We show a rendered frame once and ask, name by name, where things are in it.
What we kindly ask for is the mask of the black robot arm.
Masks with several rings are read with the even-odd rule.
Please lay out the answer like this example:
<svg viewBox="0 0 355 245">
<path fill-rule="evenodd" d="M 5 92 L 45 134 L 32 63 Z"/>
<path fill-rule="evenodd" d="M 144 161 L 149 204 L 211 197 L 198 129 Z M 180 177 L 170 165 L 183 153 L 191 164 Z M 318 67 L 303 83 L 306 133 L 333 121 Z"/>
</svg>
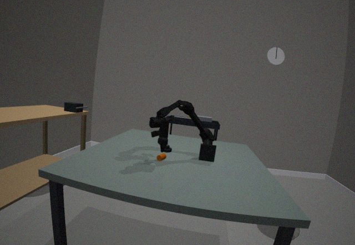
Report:
<svg viewBox="0 0 355 245">
<path fill-rule="evenodd" d="M 181 105 L 183 105 L 183 106 L 181 106 Z M 188 101 L 178 100 L 177 102 L 171 104 L 170 106 L 160 109 L 156 113 L 157 114 L 156 117 L 150 118 L 149 126 L 151 128 L 157 128 L 157 127 L 169 128 L 169 121 L 172 121 L 172 119 L 170 117 L 167 117 L 167 118 L 164 118 L 164 117 L 166 117 L 175 108 L 179 108 L 185 114 L 187 114 L 191 117 L 192 121 L 195 123 L 197 128 L 200 130 L 199 135 L 202 138 L 203 144 L 212 145 L 212 142 L 215 140 L 214 136 L 212 135 L 211 131 L 203 125 L 201 120 L 195 114 L 194 107 L 193 107 L 192 103 L 190 103 Z M 160 135 L 159 130 L 151 132 L 151 137 L 159 136 Z"/>
</svg>

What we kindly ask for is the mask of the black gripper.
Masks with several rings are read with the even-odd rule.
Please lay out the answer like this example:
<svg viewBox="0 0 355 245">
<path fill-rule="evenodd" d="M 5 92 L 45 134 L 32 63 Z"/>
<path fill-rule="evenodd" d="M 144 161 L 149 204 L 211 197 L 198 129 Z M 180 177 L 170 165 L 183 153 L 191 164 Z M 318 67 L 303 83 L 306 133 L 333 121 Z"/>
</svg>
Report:
<svg viewBox="0 0 355 245">
<path fill-rule="evenodd" d="M 162 128 L 160 127 L 160 135 L 158 138 L 158 144 L 160 144 L 161 152 L 164 151 L 165 146 L 168 144 L 168 131 L 169 128 Z"/>
</svg>

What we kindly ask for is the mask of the orange tapered knob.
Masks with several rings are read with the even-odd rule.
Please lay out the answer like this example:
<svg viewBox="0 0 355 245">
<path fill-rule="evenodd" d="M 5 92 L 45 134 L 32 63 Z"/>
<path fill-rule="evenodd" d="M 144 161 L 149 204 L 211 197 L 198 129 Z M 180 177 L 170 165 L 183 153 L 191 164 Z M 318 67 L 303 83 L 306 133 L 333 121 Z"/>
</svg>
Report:
<svg viewBox="0 0 355 245">
<path fill-rule="evenodd" d="M 161 160 L 164 160 L 166 159 L 166 155 L 163 153 L 163 154 L 160 154 L 159 156 L 157 156 L 157 160 L 158 161 L 161 161 Z"/>
</svg>

